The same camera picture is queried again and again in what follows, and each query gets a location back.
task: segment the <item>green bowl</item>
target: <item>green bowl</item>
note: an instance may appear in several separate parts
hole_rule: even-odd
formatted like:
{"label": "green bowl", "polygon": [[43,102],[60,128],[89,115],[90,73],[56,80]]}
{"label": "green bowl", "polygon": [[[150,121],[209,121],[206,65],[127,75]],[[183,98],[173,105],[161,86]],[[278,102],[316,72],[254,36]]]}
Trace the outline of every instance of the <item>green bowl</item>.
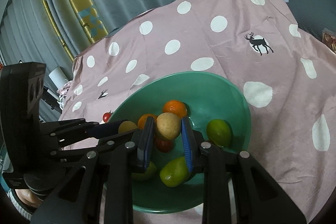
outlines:
{"label": "green bowl", "polygon": [[[247,149],[251,116],[244,96],[230,81],[208,72],[176,73],[146,85],[125,100],[109,122],[127,119],[137,123],[145,113],[159,115],[169,100],[179,100],[187,105],[193,129],[200,131],[205,140],[208,139],[208,122],[223,119],[229,122],[233,132],[228,151]],[[134,210],[167,214],[187,210],[203,202],[203,174],[196,174],[175,188],[165,186],[160,180],[162,167],[183,154],[181,134],[175,139],[175,147],[169,153],[161,153],[153,147],[151,161],[157,166],[157,173],[146,182],[132,182]]]}

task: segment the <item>cherry tomato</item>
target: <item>cherry tomato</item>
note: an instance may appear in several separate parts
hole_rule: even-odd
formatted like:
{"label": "cherry tomato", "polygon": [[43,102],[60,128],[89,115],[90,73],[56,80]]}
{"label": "cherry tomato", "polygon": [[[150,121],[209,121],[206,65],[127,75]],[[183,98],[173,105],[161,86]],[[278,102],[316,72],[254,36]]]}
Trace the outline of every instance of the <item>cherry tomato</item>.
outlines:
{"label": "cherry tomato", "polygon": [[168,153],[174,148],[174,143],[172,141],[162,141],[159,138],[155,138],[154,144],[156,148],[163,153]]}
{"label": "cherry tomato", "polygon": [[107,122],[110,119],[111,116],[112,116],[111,111],[104,113],[104,115],[103,115],[103,121]]}

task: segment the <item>round beige fruit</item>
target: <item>round beige fruit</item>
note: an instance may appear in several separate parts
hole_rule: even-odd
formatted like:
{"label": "round beige fruit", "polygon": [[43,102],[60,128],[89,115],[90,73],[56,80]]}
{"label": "round beige fruit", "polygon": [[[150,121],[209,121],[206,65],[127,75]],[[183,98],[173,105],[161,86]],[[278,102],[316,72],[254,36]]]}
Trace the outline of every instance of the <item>round beige fruit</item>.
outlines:
{"label": "round beige fruit", "polygon": [[174,140],[181,132],[181,119],[174,113],[165,112],[156,119],[155,135],[164,141]]}
{"label": "round beige fruit", "polygon": [[120,124],[119,128],[118,128],[118,133],[122,134],[134,129],[137,129],[137,125],[134,122],[131,121],[124,121]]}

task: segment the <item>bowl rim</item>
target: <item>bowl rim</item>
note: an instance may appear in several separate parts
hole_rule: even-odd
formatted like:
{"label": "bowl rim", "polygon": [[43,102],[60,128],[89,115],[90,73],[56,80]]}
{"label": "bowl rim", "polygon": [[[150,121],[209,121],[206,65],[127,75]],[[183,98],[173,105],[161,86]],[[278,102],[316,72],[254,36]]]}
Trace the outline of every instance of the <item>bowl rim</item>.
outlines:
{"label": "bowl rim", "polygon": [[[245,140],[243,142],[243,147],[242,147],[242,150],[247,150],[248,149],[248,146],[249,146],[249,143],[250,143],[250,138],[251,138],[251,112],[250,112],[250,108],[248,106],[248,103],[246,101],[246,98],[244,96],[244,94],[239,90],[239,88],[233,84],[231,81],[229,81],[228,79],[226,79],[225,77],[221,76],[221,75],[217,75],[215,73],[211,73],[211,72],[207,72],[207,71],[182,71],[182,72],[177,72],[177,73],[173,73],[173,74],[170,74],[170,75],[166,75],[166,76],[163,76],[159,79],[156,79],[154,80],[153,82],[150,82],[149,84],[147,85],[144,85],[143,87],[141,87],[140,89],[138,89],[137,91],[135,91],[132,95],[130,95],[128,98],[126,98],[126,100],[124,100],[118,107],[117,109],[113,112],[113,114],[111,115],[111,117],[109,118],[109,120],[107,122],[110,122],[112,119],[113,119],[113,116],[114,114],[124,105],[124,103],[129,100],[130,98],[132,98],[133,96],[135,96],[138,92],[140,92],[142,89],[148,87],[149,85],[152,85],[153,83],[157,82],[157,81],[160,81],[164,78],[167,78],[167,77],[172,77],[172,76],[175,76],[175,75],[180,75],[180,74],[203,74],[203,75],[210,75],[212,77],[216,77],[224,82],[226,82],[228,85],[230,85],[231,87],[233,87],[234,89],[236,89],[238,91],[238,93],[241,95],[242,97],[242,100],[243,100],[243,106],[244,106],[244,109],[246,111],[246,114],[247,114],[247,117],[248,117],[248,121],[247,121],[247,132],[246,132],[246,135],[245,135]],[[197,201],[197,204],[194,206],[198,206],[200,204],[203,203],[203,200],[199,203],[199,201]],[[183,208],[182,210],[179,208],[171,208],[171,209],[162,209],[162,210],[157,210],[157,209],[153,209],[153,208],[147,208],[147,207],[142,207],[142,206],[139,206],[139,205],[134,205],[133,204],[133,209],[138,211],[138,212],[141,212],[141,213],[150,213],[150,214],[170,214],[170,213],[177,213],[177,212],[182,212],[184,210],[188,210],[190,209],[189,206],[185,206],[185,208]]]}

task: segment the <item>polka dot fabric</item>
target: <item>polka dot fabric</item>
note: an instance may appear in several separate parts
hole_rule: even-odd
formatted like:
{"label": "polka dot fabric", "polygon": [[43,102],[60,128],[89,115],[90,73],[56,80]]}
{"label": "polka dot fabric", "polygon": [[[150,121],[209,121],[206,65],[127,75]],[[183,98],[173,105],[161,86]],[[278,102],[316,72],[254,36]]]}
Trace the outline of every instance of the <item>polka dot fabric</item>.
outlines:
{"label": "polka dot fabric", "polygon": [[249,152],[308,221],[336,186],[336,56],[298,29],[283,0],[176,0],[86,49],[73,70],[61,119],[97,122],[163,76],[221,75],[249,103]]}

